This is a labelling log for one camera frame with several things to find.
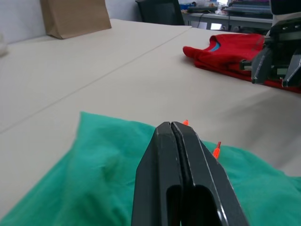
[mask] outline gray table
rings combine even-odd
[[[241,16],[224,16],[217,14],[203,14],[203,13],[182,13],[185,21],[197,21],[207,23],[207,30],[211,29],[211,24],[224,24],[232,26],[243,26],[252,28],[263,28],[269,30],[272,26],[272,19],[251,18]]]

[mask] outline folded cloth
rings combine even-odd
[[[71,150],[0,226],[130,226],[135,172],[154,129],[82,113]],[[218,161],[251,226],[301,225],[301,178],[234,147],[222,146]]]
[[[242,60],[253,60],[262,50],[264,36],[259,34],[219,34],[211,36],[208,48],[183,47],[196,67],[251,81],[251,72],[240,70]],[[301,93],[300,88],[283,88],[281,80],[267,80],[264,85]]]

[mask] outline orange marker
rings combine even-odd
[[[183,124],[184,124],[185,126],[189,126],[189,121],[188,121],[188,120],[185,120],[185,121],[183,122]]]
[[[221,152],[221,141],[217,143],[217,147],[216,149],[213,151],[213,156],[218,159],[218,157],[220,156],[220,152]]]

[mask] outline table surface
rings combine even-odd
[[[11,78],[4,80],[0,70],[1,89],[13,87],[0,89],[1,110],[10,107],[0,115],[0,217],[68,151],[80,111],[154,126],[188,119],[203,140],[249,149],[290,175],[300,172],[299,95],[198,69],[184,56],[183,46],[206,48],[222,32],[121,23],[100,34],[10,46],[3,59],[11,67],[26,64],[6,68]],[[35,70],[42,78],[29,73]]]
[[[183,13],[183,15],[186,16],[195,16],[195,17],[201,17],[202,18],[213,18],[213,19],[220,19],[220,20],[229,20],[229,16],[226,15],[218,15],[214,13],[209,14],[203,14],[203,13]],[[272,24],[273,19],[265,19],[265,18],[255,18],[255,17],[245,17],[245,16],[230,16],[230,20],[235,21],[246,21],[246,22],[256,22],[256,23],[266,23],[266,24]]]

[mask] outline cable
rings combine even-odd
[[[204,15],[205,13],[203,13],[200,17],[199,17],[199,19],[198,19],[198,26],[197,26],[197,28],[199,27],[199,24],[201,23],[201,19],[202,19],[202,16]]]
[[[230,29],[230,13],[228,13],[228,31],[230,32],[231,29]]]

